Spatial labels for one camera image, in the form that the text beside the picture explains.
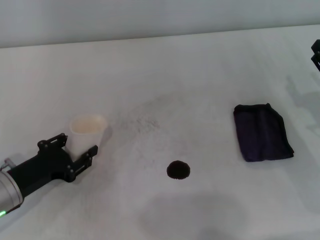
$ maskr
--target robotic arm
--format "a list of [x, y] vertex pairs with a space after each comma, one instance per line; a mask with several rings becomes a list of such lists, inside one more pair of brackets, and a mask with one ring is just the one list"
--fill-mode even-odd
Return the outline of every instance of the robotic arm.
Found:
[[311, 60], [315, 64], [316, 68], [320, 71], [320, 40], [315, 41], [311, 49], [314, 52]]
[[62, 148], [68, 136], [59, 134], [38, 142], [38, 154], [15, 166], [9, 159], [0, 167], [0, 217], [19, 208], [25, 197], [55, 179], [73, 182], [80, 173], [92, 165], [98, 146], [91, 147], [81, 157], [72, 161]]

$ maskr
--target green light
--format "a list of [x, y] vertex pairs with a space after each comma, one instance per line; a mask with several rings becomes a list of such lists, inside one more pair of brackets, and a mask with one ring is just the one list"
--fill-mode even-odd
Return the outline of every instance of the green light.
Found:
[[0, 218], [3, 217], [4, 215], [6, 215], [6, 211], [0, 212]]

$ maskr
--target white wall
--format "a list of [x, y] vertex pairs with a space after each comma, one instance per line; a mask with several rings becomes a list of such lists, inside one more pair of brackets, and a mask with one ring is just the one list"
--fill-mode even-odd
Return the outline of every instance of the white wall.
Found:
[[319, 0], [0, 0], [0, 48], [309, 24]]

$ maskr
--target metal cylinder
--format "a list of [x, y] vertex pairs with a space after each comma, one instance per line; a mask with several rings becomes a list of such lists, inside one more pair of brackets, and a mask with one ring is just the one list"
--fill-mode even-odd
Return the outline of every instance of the metal cylinder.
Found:
[[23, 203], [24, 199], [14, 179], [0, 171], [0, 213], [10, 212]]

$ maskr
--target dark spot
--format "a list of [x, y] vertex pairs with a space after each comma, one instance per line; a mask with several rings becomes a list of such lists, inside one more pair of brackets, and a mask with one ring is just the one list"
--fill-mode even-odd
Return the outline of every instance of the dark spot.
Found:
[[172, 179], [185, 179], [190, 175], [190, 167], [183, 161], [173, 161], [166, 169], [166, 173]]

